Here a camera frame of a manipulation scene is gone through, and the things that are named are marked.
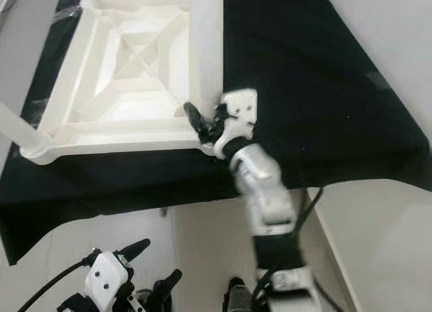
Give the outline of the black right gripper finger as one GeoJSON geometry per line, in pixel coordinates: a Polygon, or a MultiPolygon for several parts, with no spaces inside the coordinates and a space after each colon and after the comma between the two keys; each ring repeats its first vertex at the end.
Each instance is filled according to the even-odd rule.
{"type": "Polygon", "coordinates": [[[197,107],[191,102],[185,102],[183,104],[183,111],[192,129],[197,133],[198,138],[210,138],[210,125],[198,111],[197,107]]]}

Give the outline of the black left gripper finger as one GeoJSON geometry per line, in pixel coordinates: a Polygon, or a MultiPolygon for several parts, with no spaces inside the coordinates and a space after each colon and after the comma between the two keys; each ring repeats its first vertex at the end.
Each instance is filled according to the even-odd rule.
{"type": "Polygon", "coordinates": [[[114,253],[117,256],[122,256],[124,259],[135,259],[143,251],[145,251],[149,247],[149,245],[151,245],[150,239],[141,239],[139,241],[136,241],[136,243],[126,245],[126,247],[114,251],[114,253]]]}
{"type": "Polygon", "coordinates": [[[172,306],[171,291],[181,280],[182,272],[174,269],[169,277],[156,281],[149,295],[150,306],[172,306]]]}

